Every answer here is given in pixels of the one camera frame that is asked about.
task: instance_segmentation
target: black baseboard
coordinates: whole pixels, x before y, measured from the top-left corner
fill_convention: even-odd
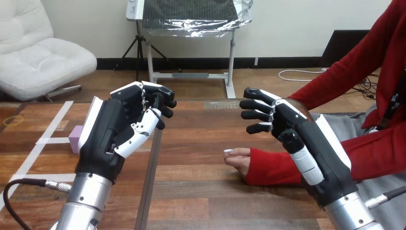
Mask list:
[[[255,66],[254,57],[237,57],[234,59],[234,69],[287,69],[319,67],[321,57],[260,57]],[[164,69],[228,69],[228,58],[153,58],[154,70]],[[98,58],[97,69],[136,70],[136,58]],[[139,63],[140,70],[147,70],[147,59]]]

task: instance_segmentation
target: red sweater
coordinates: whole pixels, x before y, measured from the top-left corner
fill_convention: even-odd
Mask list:
[[[393,0],[366,37],[342,60],[305,85],[290,98],[308,109],[325,104],[350,90],[382,67],[378,80],[377,109],[363,128],[376,126],[392,98],[406,64],[406,0]],[[348,154],[355,180],[399,173],[406,169],[406,109],[402,105],[387,129],[341,143]],[[251,149],[248,184],[298,184],[300,173],[287,153]]]

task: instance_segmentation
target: red sleeve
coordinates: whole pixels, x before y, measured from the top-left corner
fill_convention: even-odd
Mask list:
[[[354,180],[366,180],[406,169],[406,122],[394,128],[343,141]],[[251,185],[299,184],[301,175],[288,153],[251,149],[246,182]]]
[[[355,48],[290,98],[311,110],[341,96],[377,70],[402,14],[400,4],[404,5],[403,1],[392,1]]]

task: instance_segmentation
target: white power cord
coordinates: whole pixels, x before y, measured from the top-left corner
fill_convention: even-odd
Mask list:
[[[301,79],[288,79],[288,78],[284,78],[284,77],[281,76],[281,73],[284,73],[284,72],[324,73],[326,70],[327,70],[327,68],[322,68],[321,71],[316,71],[316,72],[314,72],[314,71],[304,71],[304,70],[287,69],[287,70],[284,70],[284,71],[279,72],[279,73],[278,73],[278,76],[279,76],[281,79],[286,80],[286,81],[311,81],[311,80],[301,80]]]

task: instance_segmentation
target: gray pants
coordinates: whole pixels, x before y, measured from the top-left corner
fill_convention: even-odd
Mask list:
[[[324,115],[327,122],[333,129],[340,141],[356,138],[369,132],[361,129],[366,115],[376,105],[371,107],[366,113],[359,113],[353,116],[333,116]],[[406,172],[382,176],[375,179],[365,180],[357,184],[359,193],[364,201],[378,196],[384,192],[406,185]],[[400,195],[389,202],[371,210],[375,220],[380,223],[385,230],[402,230],[406,226],[406,194]]]

